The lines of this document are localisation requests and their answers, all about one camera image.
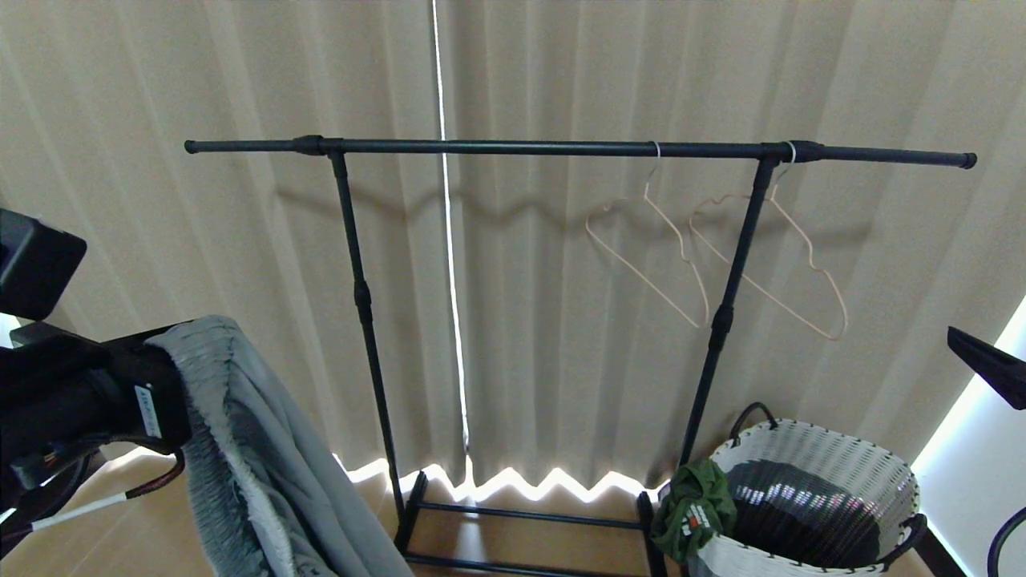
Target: gray jacket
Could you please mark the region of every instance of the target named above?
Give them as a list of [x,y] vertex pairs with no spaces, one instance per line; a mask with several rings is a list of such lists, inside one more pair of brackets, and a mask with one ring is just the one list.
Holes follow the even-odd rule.
[[412,576],[235,321],[207,316],[148,343],[185,383],[189,501],[219,575]]

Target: black basket handle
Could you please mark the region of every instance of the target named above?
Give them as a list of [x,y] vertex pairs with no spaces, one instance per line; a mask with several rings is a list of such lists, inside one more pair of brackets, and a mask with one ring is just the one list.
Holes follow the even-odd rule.
[[915,513],[914,515],[908,517],[902,523],[902,527],[911,527],[912,532],[908,534],[908,539],[901,545],[895,547],[895,550],[887,553],[880,563],[883,564],[883,571],[891,568],[891,564],[898,561],[898,557],[908,552],[909,549],[916,546],[922,537],[926,534],[926,515],[922,513]]
[[762,412],[765,413],[766,419],[770,419],[770,428],[771,429],[776,429],[777,428],[777,426],[778,426],[777,425],[777,419],[773,418],[773,413],[771,413],[770,410],[766,409],[765,405],[762,405],[759,401],[755,401],[755,402],[749,405],[747,409],[745,409],[744,411],[741,412],[741,416],[738,417],[737,422],[735,422],[734,426],[731,427],[731,438],[734,439],[734,445],[732,445],[731,447],[737,447],[737,446],[741,445],[741,437],[739,436],[741,434],[741,427],[744,426],[745,419],[747,419],[748,416],[752,414],[752,411],[755,411],[756,409],[761,409]]

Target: beige curtain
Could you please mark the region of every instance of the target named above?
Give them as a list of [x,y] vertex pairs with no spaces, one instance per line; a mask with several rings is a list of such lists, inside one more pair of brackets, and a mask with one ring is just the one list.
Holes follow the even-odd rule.
[[[56,321],[230,315],[346,466],[382,457],[330,165],[182,143],[437,138],[433,45],[426,2],[3,3],[0,202],[89,243]],[[439,161],[349,166],[399,462],[459,477]]]
[[[964,3],[440,3],[449,138],[817,140],[976,151],[956,168],[823,162],[779,199],[837,279],[852,324],[826,342],[751,286],[738,298],[697,454],[763,400],[915,457],[968,382],[956,324],[997,336],[1026,292],[1026,10]],[[709,330],[695,330],[584,231],[640,196],[652,159],[449,157],[478,480],[561,467],[654,485],[676,462]],[[664,160],[655,197],[681,226],[744,194],[754,162]],[[733,255],[739,201],[701,231]],[[677,239],[652,210],[596,232],[701,315]],[[685,237],[713,307],[727,267]],[[766,210],[748,273],[837,330],[829,284]]]

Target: black clothing rack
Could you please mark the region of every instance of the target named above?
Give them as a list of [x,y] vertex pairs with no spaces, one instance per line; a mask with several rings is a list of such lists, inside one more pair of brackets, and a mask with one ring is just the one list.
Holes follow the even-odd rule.
[[726,335],[734,321],[734,301],[741,284],[741,275],[745,269],[755,227],[758,223],[759,210],[766,189],[773,177],[773,171],[781,162],[814,162],[818,160],[860,160],[867,162],[892,162],[904,164],[934,164],[940,166],[957,166],[972,168],[977,157],[973,153],[928,152],[917,150],[893,150],[877,148],[832,147],[808,141],[790,141],[763,144],[724,144],[724,143],[659,143],[653,142],[544,142],[544,141],[411,141],[411,140],[348,140],[325,139],[320,136],[300,137],[286,141],[187,141],[186,151],[198,152],[297,152],[311,156],[327,156],[334,169],[334,178],[339,188],[339,200],[342,204],[343,221],[346,227],[346,240],[349,245],[350,261],[353,266],[354,297],[359,311],[360,324],[363,328],[363,340],[367,349],[367,360],[370,363],[371,383],[374,399],[378,405],[378,416],[381,421],[382,436],[385,443],[385,456],[388,460],[389,479],[395,498],[395,508],[399,515],[399,529],[396,532],[395,544],[405,559],[411,563],[438,567],[494,571],[517,575],[535,576],[594,576],[604,575],[583,571],[549,569],[538,566],[482,563],[459,559],[447,559],[420,554],[409,550],[409,540],[417,524],[417,515],[421,509],[476,513],[485,515],[531,518],[556,523],[571,523],[594,525],[616,529],[641,531],[645,543],[648,568],[653,576],[665,577],[666,566],[660,552],[648,539],[652,526],[653,508],[647,493],[642,492],[637,498],[638,522],[628,522],[609,518],[586,516],[535,513],[526,511],[497,509],[490,507],[471,507],[432,503],[424,500],[428,479],[422,471],[413,485],[409,499],[403,503],[402,492],[399,489],[399,471],[395,460],[395,446],[392,440],[392,426],[385,399],[385,385],[382,381],[381,362],[378,358],[378,343],[374,339],[373,318],[370,312],[370,288],[363,275],[363,263],[360,256],[359,239],[356,233],[356,219],[353,214],[353,201],[349,191],[349,175],[346,169],[347,153],[406,153],[406,154],[502,154],[502,155],[541,155],[541,156],[664,156],[682,158],[743,158],[758,160],[755,180],[752,184],[751,199],[745,214],[744,224],[738,239],[731,272],[727,276],[723,300],[713,316],[711,334],[709,336],[709,351],[702,376],[699,379],[698,391],[692,406],[687,429],[684,434],[683,448],[680,452],[680,463],[684,464],[690,458],[698,435],[702,414],[709,398],[713,375],[719,353],[726,342]]

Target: floor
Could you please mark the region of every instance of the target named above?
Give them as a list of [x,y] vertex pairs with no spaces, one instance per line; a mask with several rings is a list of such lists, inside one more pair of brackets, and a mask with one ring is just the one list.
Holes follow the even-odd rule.
[[[108,463],[79,490],[68,507],[134,487],[166,470],[169,463],[154,456]],[[357,489],[378,512],[386,530],[394,533],[396,518],[384,478],[372,477],[358,484]],[[450,501],[448,493],[437,484],[429,487],[428,498]],[[635,516],[634,497],[616,489],[588,504],[581,503],[560,488],[538,502],[527,500],[513,489],[506,489],[479,504],[628,520]],[[636,532],[588,526],[503,517],[473,518],[424,510],[410,549],[473,560],[623,575],[647,574],[644,548]],[[460,573],[418,566],[413,569],[421,577]],[[184,478],[175,479],[154,494],[30,535],[0,564],[2,577],[50,575],[212,575],[193,529]],[[671,568],[671,575],[678,575],[675,569]],[[903,556],[889,575],[932,577],[915,553]]]

